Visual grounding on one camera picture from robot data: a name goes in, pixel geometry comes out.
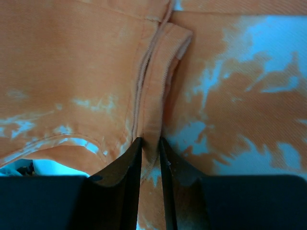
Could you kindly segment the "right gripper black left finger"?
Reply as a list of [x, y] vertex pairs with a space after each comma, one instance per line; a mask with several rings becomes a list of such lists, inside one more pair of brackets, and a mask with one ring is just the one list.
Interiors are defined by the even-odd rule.
[[69, 223], [71, 230], [134, 230], [137, 226], [142, 138], [86, 178]]

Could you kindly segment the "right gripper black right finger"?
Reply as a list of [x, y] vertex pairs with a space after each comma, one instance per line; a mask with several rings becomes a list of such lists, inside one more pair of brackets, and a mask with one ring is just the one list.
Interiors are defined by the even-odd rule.
[[204, 174], [176, 154], [165, 138], [159, 140], [168, 230], [209, 230], [210, 222], [201, 185]]

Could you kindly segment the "orange white tie-dye trousers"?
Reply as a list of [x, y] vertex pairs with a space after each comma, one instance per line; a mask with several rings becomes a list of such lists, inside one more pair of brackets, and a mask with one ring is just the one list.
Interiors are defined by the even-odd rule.
[[160, 137], [207, 175], [306, 180], [306, 1], [1, 1], [1, 167], [92, 175], [138, 136], [139, 230], [166, 228]]

